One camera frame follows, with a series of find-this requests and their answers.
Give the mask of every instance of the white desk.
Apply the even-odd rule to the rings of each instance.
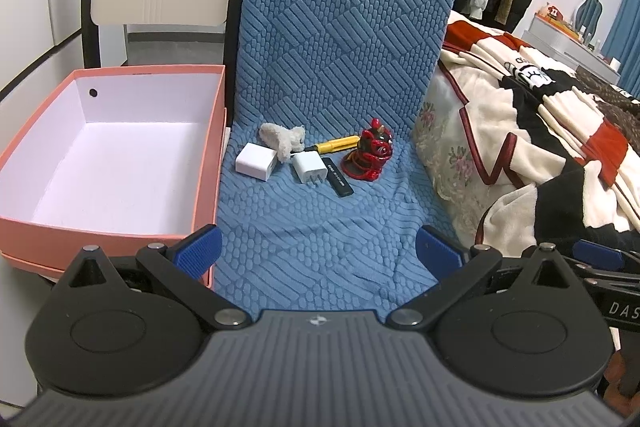
[[[522,35],[522,40],[574,70],[582,66],[610,84],[618,85],[620,75],[604,60],[596,57],[586,46],[539,17],[533,17],[531,26]]]

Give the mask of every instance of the yellow screwdriver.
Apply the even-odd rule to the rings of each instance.
[[[329,154],[332,152],[353,149],[358,146],[359,141],[360,136],[348,136],[347,138],[338,138],[336,140],[329,140],[328,142],[312,145],[311,147],[307,147],[305,151],[316,151],[318,154]]]

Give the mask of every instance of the blue textured blanket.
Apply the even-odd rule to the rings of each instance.
[[[236,122],[223,163],[220,295],[261,309],[375,309],[384,319],[434,283],[415,233],[453,235],[410,142],[453,0],[243,0]],[[268,182],[237,174],[258,126],[304,125],[307,144],[380,118],[394,157],[377,182],[302,185],[288,164]],[[334,161],[344,153],[336,154]]]

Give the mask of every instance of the white plush toy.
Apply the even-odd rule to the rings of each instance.
[[[278,152],[278,160],[281,162],[288,162],[292,152],[305,150],[304,127],[289,130],[274,123],[263,123],[258,134],[270,149]]]

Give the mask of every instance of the white power adapter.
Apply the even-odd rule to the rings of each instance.
[[[316,151],[299,152],[292,161],[301,182],[326,179],[326,165]]]
[[[278,161],[277,153],[273,149],[261,147],[255,143],[248,143],[236,158],[236,172],[258,178],[263,182],[269,179],[271,171]]]

